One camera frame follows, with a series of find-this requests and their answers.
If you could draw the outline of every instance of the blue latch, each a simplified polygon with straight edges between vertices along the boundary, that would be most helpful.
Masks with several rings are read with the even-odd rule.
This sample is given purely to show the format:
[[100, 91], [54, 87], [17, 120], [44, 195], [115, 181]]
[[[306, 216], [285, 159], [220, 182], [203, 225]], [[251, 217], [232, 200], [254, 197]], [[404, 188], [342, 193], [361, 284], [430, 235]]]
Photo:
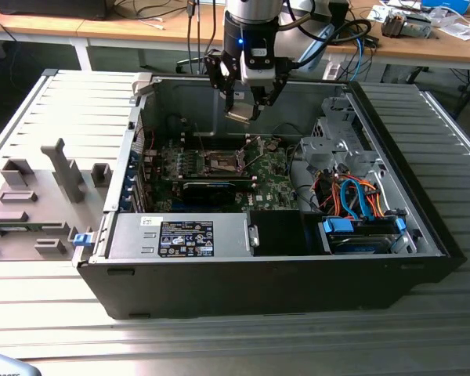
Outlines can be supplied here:
[[93, 238], [94, 233], [78, 233], [73, 239], [73, 245], [75, 247], [91, 247], [94, 245], [94, 241], [92, 241]]
[[404, 220], [402, 218], [397, 218], [395, 220], [395, 223], [396, 223], [397, 227], [399, 227], [399, 230], [400, 230], [401, 233], [407, 228], [406, 223], [404, 222]]
[[324, 221], [324, 231], [326, 233], [352, 233], [352, 221], [346, 218], [328, 218]]

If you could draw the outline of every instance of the power cord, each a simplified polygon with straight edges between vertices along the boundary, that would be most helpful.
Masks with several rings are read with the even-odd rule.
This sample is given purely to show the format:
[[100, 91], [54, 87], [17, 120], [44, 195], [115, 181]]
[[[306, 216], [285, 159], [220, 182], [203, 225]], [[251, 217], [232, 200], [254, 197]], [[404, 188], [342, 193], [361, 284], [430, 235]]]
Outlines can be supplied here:
[[[293, 21], [296, 21], [296, 16], [292, 10], [292, 7], [291, 7], [291, 1], [290, 0], [285, 0], [285, 3], [287, 5], [287, 9], [289, 11], [289, 15], [291, 16], [292, 20]], [[312, 14], [312, 12], [315, 11], [315, 8], [314, 6], [312, 7], [312, 10], [310, 11], [310, 14]], [[330, 37], [327, 37], [327, 38], [321, 38], [321, 37], [317, 37], [316, 35], [313, 35], [311, 33], [309, 33], [308, 31], [306, 31], [303, 27], [301, 27], [301, 25], [298, 25], [298, 29], [304, 34], [306, 35], [307, 37], [313, 39], [314, 41], [318, 41], [318, 42], [326, 42], [327, 44], [329, 43], [335, 43], [335, 44], [339, 44], [339, 43], [345, 43], [345, 42], [350, 42], [350, 41], [354, 41], [358, 38], [362, 38], [363, 36], [365, 36], [369, 31], [371, 31], [371, 23], [367, 20], [363, 20], [363, 21], [366, 21], [364, 23], [361, 23], [361, 22], [358, 22], [357, 21], [360, 21], [360, 20], [354, 20], [354, 21], [350, 21], [350, 22], [354, 22], [352, 25], [350, 26], [356, 26], [356, 25], [359, 25], [359, 24], [363, 24], [363, 25], [366, 25], [367, 26], [367, 30], [366, 31], [361, 31], [359, 34], [354, 34], [352, 35], [351, 37], [347, 37], [347, 38], [339, 38], [339, 39], [335, 39], [334, 41], [332, 41], [332, 38]], [[345, 29], [342, 29], [342, 26], [339, 27], [336, 31], [339, 31], [340, 29], [343, 31]], [[333, 33], [334, 34], [334, 37], [336, 37], [337, 35], [340, 35], [340, 33]]]
[[[14, 38], [14, 36], [5, 28], [5, 26], [2, 25], [1, 22], [0, 22], [0, 28], [1, 28], [17, 45], [19, 45], [19, 42], [17, 41], [17, 39]], [[31, 60], [38, 66], [38, 68], [40, 68], [41, 70], [44, 69], [44, 67], [33, 57], [33, 55], [31, 55], [29, 52], [27, 52], [27, 55], [29, 55], [29, 57], [31, 58]]]
[[186, 35], [186, 43], [188, 45], [188, 60], [190, 63], [190, 73], [193, 74], [193, 65], [191, 63], [191, 45], [190, 45], [190, 34], [191, 34], [191, 22], [193, 15], [195, 14], [195, 6], [197, 5], [197, 0], [187, 0], [186, 3], [186, 14], [188, 14], [188, 30]]
[[129, 16], [126, 16], [125, 14], [121, 13], [119, 10], [118, 10], [118, 7], [122, 4], [127, 4], [129, 3], [130, 1], [129, 0], [121, 0], [120, 2], [116, 2], [114, 5], [113, 5], [113, 11], [115, 12], [115, 14], [117, 14], [118, 16], [122, 17], [122, 18], [125, 18], [126, 20], [148, 20], [149, 18], [157, 18], [157, 17], [161, 17], [161, 16], [166, 16], [168, 14], [171, 14], [171, 13], [175, 13], [175, 12], [180, 12], [180, 11], [183, 11], [186, 9], [185, 6], [182, 6], [182, 7], [179, 7], [179, 8], [175, 8], [175, 9], [171, 9], [171, 10], [168, 10], [166, 12], [162, 12], [162, 13], [159, 13], [159, 14], [154, 14], [154, 15], [149, 15], [149, 16], [140, 16], [140, 14], [145, 11], [145, 10], [148, 10], [148, 9], [153, 9], [153, 8], [160, 8], [162, 6], [166, 6], [167, 4], [169, 4], [171, 2], [171, 0], [167, 0], [166, 2], [164, 2], [163, 4], [159, 4], [159, 5], [148, 5], [148, 6], [144, 6], [140, 9], [136, 9], [135, 6], [134, 6], [134, 3], [135, 3], [135, 0], [132, 0], [132, 3], [133, 3], [133, 8], [135, 10], [135, 14], [134, 14], [134, 17], [129, 17]]
[[197, 55], [198, 55], [198, 73], [202, 73], [201, 67], [201, 3], [200, 0], [197, 0], [198, 10], [197, 10]]
[[308, 58], [304, 59], [301, 62], [293, 63], [292, 64], [292, 69], [299, 69], [301, 67], [304, 67], [306, 64], [310, 63], [311, 61], [313, 61], [315, 58], [317, 58], [322, 53], [322, 51], [324, 51], [326, 49], [327, 45], [329, 45], [329, 43], [331, 43], [331, 41], [336, 36], [340, 35], [343, 31], [348, 30], [350, 27], [356, 26], [356, 25], [364, 25], [364, 26], [366, 26], [366, 28], [363, 31], [361, 31], [359, 34], [355, 35], [355, 38], [354, 37], [352, 37], [352, 39], [351, 38], [350, 39], [344, 38], [345, 40], [348, 39], [348, 41], [351, 41], [353, 39], [362, 38], [365, 35], [367, 35], [367, 33], [369, 33], [369, 31], [371, 31], [371, 28], [372, 28], [371, 22], [369, 22], [367, 20], [353, 20], [353, 21], [349, 21], [347, 23], [344, 23], [338, 29], [333, 31], [331, 33], [331, 35], [329, 35], [327, 38], [325, 38], [322, 45], [312, 55], [308, 56]]
[[357, 39], [357, 45], [359, 45], [359, 62], [357, 63], [357, 68], [355, 69], [355, 73], [353, 74], [352, 78], [350, 78], [350, 81], [353, 81], [355, 77], [359, 73], [360, 66], [362, 64], [362, 54], [363, 54], [363, 45], [360, 43], [360, 39]]
[[456, 107], [455, 107], [454, 112], [453, 112], [453, 118], [454, 119], [456, 119], [458, 116], [460, 116], [460, 113], [466, 107], [468, 102], [470, 102], [470, 91], [468, 90], [469, 87], [470, 87], [470, 81], [468, 82], [468, 84], [463, 89], [463, 92], [461, 93], [460, 98], [457, 101]]
[[209, 53], [209, 49], [211, 48], [212, 41], [214, 41], [214, 37], [216, 36], [216, 0], [212, 0], [212, 35], [211, 39], [209, 39], [209, 43], [204, 52], [204, 57]]

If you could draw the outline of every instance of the table leg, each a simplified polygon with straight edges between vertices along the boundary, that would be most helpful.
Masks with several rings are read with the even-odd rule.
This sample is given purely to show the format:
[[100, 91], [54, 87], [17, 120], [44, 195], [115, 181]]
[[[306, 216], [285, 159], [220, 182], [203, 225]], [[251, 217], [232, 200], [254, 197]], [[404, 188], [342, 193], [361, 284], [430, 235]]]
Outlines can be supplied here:
[[415, 67], [411, 73], [409, 74], [409, 77], [406, 79], [407, 84], [414, 84], [414, 81], [416, 81], [416, 77], [423, 71], [425, 67]]
[[83, 71], [91, 71], [91, 60], [89, 59], [89, 42], [85, 38], [72, 38], [70, 39], [71, 45], [75, 47], [80, 69]]

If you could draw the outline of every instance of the floor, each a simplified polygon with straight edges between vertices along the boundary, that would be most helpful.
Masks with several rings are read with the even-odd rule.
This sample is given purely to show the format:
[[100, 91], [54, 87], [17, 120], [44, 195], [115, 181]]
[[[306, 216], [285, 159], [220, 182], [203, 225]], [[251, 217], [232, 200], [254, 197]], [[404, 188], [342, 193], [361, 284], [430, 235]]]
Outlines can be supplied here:
[[[3, 49], [5, 58], [0, 59], [0, 132], [44, 68], [79, 69], [74, 49], [67, 45], [6, 42]], [[97, 47], [91, 49], [90, 57], [93, 69], [97, 71], [142, 70], [137, 51], [132, 49]], [[185, 52], [146, 51], [146, 62], [159, 73], [174, 72], [175, 62], [185, 58]], [[373, 64], [368, 77], [362, 75], [360, 79], [378, 81], [384, 68]], [[319, 65], [314, 76], [321, 76], [323, 69], [324, 64]], [[406, 70], [396, 67], [392, 70], [392, 77], [385, 77], [385, 81], [395, 81], [397, 77], [403, 79]], [[457, 88], [462, 85], [449, 69], [434, 68], [420, 73], [416, 83], [420, 89], [429, 90], [448, 111], [453, 110], [460, 96]], [[458, 124], [470, 137], [470, 104], [459, 117]]]

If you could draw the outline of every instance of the side panel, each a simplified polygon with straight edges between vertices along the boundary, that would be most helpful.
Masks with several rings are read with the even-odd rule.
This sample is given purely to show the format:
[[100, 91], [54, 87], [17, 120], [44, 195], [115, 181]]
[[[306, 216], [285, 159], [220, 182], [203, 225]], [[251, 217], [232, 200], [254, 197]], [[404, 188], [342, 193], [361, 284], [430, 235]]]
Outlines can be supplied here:
[[383, 309], [456, 269], [448, 258], [87, 265], [78, 272], [115, 319]]

